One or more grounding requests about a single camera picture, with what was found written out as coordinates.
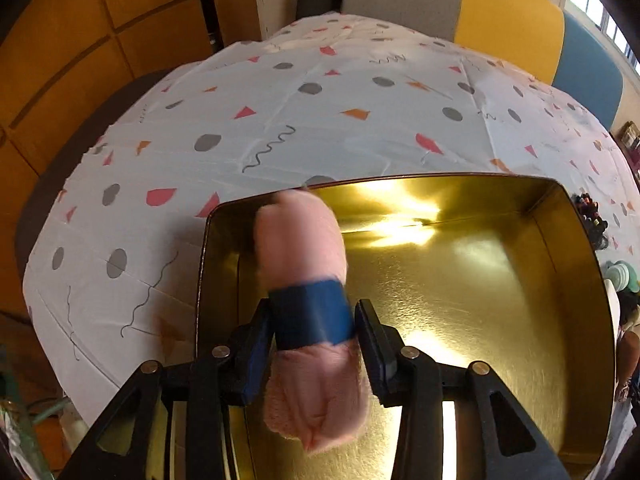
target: gold box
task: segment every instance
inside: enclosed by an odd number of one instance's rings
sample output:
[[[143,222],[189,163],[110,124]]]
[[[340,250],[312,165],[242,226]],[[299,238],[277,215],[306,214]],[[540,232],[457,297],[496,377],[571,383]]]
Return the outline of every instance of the gold box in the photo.
[[[488,362],[574,478],[597,463],[609,427],[614,333],[596,257],[566,191],[545,178],[430,174],[315,187],[342,231],[347,295],[436,361]],[[225,203],[207,221],[196,352],[251,319],[260,290],[253,224],[269,195]],[[400,408],[373,398],[355,442],[305,456],[269,432],[261,401],[230,410],[241,480],[390,478]],[[455,424],[445,421],[446,440]],[[464,449],[446,446],[444,478]]]

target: white tablecloth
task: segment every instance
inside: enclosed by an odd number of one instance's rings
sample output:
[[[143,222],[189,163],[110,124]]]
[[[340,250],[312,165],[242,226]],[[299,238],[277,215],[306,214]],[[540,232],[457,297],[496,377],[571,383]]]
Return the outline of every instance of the white tablecloth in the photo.
[[[329,14],[179,68],[66,181],[24,295],[91,424],[147,359],[190,360],[207,214],[305,182],[485,171],[586,190],[606,260],[640,268],[638,188],[600,123],[520,69],[391,23]]]

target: gray dot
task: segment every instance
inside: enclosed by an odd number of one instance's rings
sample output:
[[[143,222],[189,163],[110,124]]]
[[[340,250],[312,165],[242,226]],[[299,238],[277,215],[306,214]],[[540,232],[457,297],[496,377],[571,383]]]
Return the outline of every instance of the gray dot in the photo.
[[[469,86],[466,83],[458,83],[458,86],[462,88],[465,92],[469,92],[471,95],[476,93],[476,89],[472,86]]]
[[[309,95],[316,95],[322,91],[322,87],[318,83],[304,83],[300,88],[298,88],[298,92]]]
[[[107,262],[107,276],[110,278],[119,277],[127,268],[127,253],[124,249],[116,249],[109,256]]]
[[[443,108],[442,113],[447,119],[451,119],[452,121],[461,121],[462,114],[457,111],[455,108]]]
[[[179,101],[176,101],[175,103],[171,103],[170,105],[165,106],[164,108],[166,110],[171,110],[171,108],[177,107],[177,105],[181,104],[183,101],[184,101],[184,99],[180,99]]]
[[[111,205],[116,200],[116,195],[120,192],[120,184],[111,184],[102,192],[102,205]]]
[[[335,182],[334,178],[324,175],[314,175],[305,181],[305,186],[314,186],[315,184],[328,184],[329,182]]]
[[[193,149],[197,152],[208,152],[211,148],[215,148],[219,145],[222,136],[215,134],[204,134],[198,137],[196,143],[193,145]]]
[[[378,86],[383,86],[383,87],[386,87],[386,88],[388,88],[389,86],[393,86],[393,85],[395,85],[395,84],[396,84],[396,83],[394,83],[393,81],[391,81],[391,79],[386,78],[386,77],[380,77],[380,76],[378,76],[378,77],[374,77],[374,78],[372,78],[371,80],[372,80],[376,85],[378,85]]]
[[[58,270],[60,268],[60,265],[62,265],[62,260],[64,259],[65,259],[65,248],[58,247],[56,249],[56,252],[53,253],[53,258],[51,260],[51,268],[53,270]]]
[[[511,110],[511,108],[509,108],[507,111],[509,112],[509,115],[513,118],[514,121],[518,121],[519,123],[522,122],[522,119],[514,110]]]

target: blue wristband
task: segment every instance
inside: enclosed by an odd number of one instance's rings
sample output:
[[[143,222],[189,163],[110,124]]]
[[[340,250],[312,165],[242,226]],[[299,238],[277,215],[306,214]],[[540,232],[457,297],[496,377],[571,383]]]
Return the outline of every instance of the blue wristband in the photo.
[[[278,350],[336,345],[354,335],[351,307],[336,280],[272,290],[269,299]]]

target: orange triangle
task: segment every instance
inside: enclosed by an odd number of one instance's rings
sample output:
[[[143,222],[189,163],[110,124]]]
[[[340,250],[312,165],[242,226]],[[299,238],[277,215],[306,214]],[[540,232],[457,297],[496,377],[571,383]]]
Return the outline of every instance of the orange triangle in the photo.
[[[427,85],[425,85],[424,83],[420,83],[419,81],[409,81],[407,83],[409,86],[412,86],[414,88],[419,88],[420,90],[425,90],[427,92],[431,91],[431,88],[428,87]]]
[[[142,150],[144,150],[150,144],[150,140],[141,140],[136,148],[136,156],[138,156],[142,152]]]
[[[492,158],[489,162],[492,163],[496,168],[499,168],[500,170],[504,171],[505,173],[513,173],[513,171],[507,168],[505,163],[501,161],[499,158]]]
[[[236,116],[234,117],[234,119],[241,119],[243,117],[248,117],[250,115],[255,115],[255,112],[253,110],[251,110],[251,108],[249,108],[248,106],[245,106],[242,110],[240,110]]]
[[[340,113],[348,115],[349,117],[353,117],[355,119],[360,119],[361,121],[366,121],[367,117],[369,117],[370,112],[367,112],[366,110],[362,110],[360,108],[353,108],[351,110],[345,110]]]

